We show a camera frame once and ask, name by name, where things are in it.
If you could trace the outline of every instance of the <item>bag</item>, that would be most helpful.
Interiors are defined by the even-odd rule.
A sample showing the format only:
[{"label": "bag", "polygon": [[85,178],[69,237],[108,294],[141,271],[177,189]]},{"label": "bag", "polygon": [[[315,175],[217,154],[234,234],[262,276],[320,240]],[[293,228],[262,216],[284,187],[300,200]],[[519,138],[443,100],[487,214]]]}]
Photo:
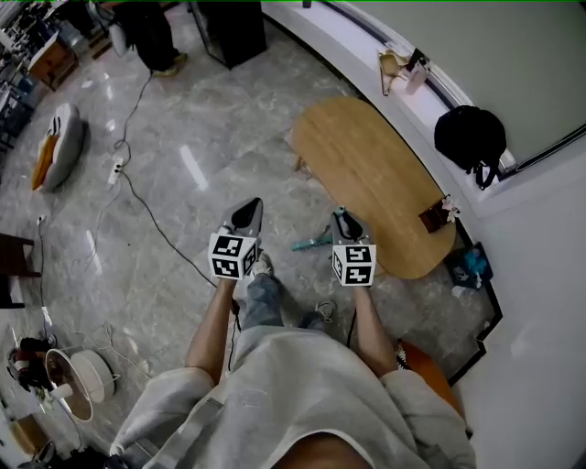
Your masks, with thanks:
[{"label": "bag", "polygon": [[[466,173],[474,171],[482,190],[493,183],[506,150],[505,128],[489,111],[458,106],[439,118],[434,132],[436,149]],[[483,179],[483,167],[490,173]]]}]

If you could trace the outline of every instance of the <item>oval wooden table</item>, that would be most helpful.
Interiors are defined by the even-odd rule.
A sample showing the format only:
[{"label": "oval wooden table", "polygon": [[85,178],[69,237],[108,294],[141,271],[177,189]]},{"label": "oval wooden table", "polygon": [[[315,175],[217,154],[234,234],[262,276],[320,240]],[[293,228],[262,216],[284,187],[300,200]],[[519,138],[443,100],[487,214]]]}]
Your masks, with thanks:
[{"label": "oval wooden table", "polygon": [[370,105],[329,98],[293,127],[305,163],[340,205],[373,230],[381,267],[399,278],[427,275],[450,252],[456,227],[430,234],[419,214],[444,197],[395,129]]}]

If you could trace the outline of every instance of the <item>marble floor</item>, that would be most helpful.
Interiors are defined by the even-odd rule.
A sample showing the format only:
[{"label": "marble floor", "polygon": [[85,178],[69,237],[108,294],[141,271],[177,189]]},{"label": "marble floor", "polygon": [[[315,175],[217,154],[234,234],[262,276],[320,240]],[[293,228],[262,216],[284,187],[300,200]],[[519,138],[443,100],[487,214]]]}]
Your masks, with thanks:
[{"label": "marble floor", "polygon": [[[168,18],[176,47],[190,59],[176,78],[150,82],[128,125],[133,157],[125,171],[136,192],[169,239],[206,271],[208,239],[222,212],[244,198],[261,197],[263,248],[287,292],[286,321],[295,323],[317,300],[333,297],[340,311],[331,334],[344,340],[353,306],[348,290],[334,280],[327,249],[288,250],[292,242],[318,234],[335,207],[306,170],[293,171],[288,134],[306,106],[328,96],[353,95],[352,87],[270,24],[268,51],[228,71],[206,54],[184,5],[171,9]],[[147,77],[133,51],[119,58],[110,50],[97,61],[85,61],[38,105],[15,149],[4,157],[1,174],[0,232],[35,240],[31,262],[36,269],[36,220],[47,217],[41,225],[43,289],[51,329],[62,346],[105,347],[99,353],[122,376],[114,398],[96,406],[92,422],[80,424],[84,438],[104,449],[147,377],[182,365],[212,295],[165,244],[126,181],[113,187],[106,182],[113,157],[126,157],[124,147],[113,150],[114,142]],[[77,105],[88,123],[85,148],[55,193],[32,192],[38,141],[63,102]],[[94,240],[97,255],[92,256]],[[24,310],[2,311],[3,357],[13,330],[22,336],[42,328],[38,283],[20,282]],[[484,292],[466,291],[457,299],[450,288],[443,265],[418,280],[380,277],[373,287],[388,332],[430,353],[448,376],[476,352],[474,337],[494,313]],[[244,306],[243,287],[237,298]],[[115,348],[136,366],[107,348],[106,324],[112,326]],[[6,371],[0,371],[0,390],[16,413],[38,411]],[[59,409],[42,418],[59,423],[63,443],[77,444],[71,422]]]}]

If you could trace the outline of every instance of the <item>black and white marker cube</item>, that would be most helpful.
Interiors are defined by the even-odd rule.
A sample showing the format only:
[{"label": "black and white marker cube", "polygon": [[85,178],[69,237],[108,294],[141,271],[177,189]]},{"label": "black and white marker cube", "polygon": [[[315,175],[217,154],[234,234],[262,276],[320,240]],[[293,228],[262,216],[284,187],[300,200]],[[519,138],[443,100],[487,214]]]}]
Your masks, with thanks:
[{"label": "black and white marker cube", "polygon": [[370,287],[376,267],[376,245],[335,245],[331,266],[344,287]]},{"label": "black and white marker cube", "polygon": [[215,277],[242,280],[258,259],[258,238],[212,233],[208,260]]}]

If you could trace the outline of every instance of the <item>white sofa chair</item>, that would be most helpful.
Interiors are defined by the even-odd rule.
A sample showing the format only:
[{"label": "white sofa chair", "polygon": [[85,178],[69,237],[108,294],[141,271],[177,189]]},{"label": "white sofa chair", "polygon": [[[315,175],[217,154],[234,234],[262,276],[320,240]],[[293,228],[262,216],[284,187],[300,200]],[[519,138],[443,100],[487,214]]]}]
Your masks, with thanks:
[{"label": "white sofa chair", "polygon": [[[51,163],[40,191],[54,191],[70,175],[83,147],[83,125],[80,112],[73,104],[62,104],[51,119],[46,136],[59,136]],[[38,146],[40,157],[44,138]]]}]

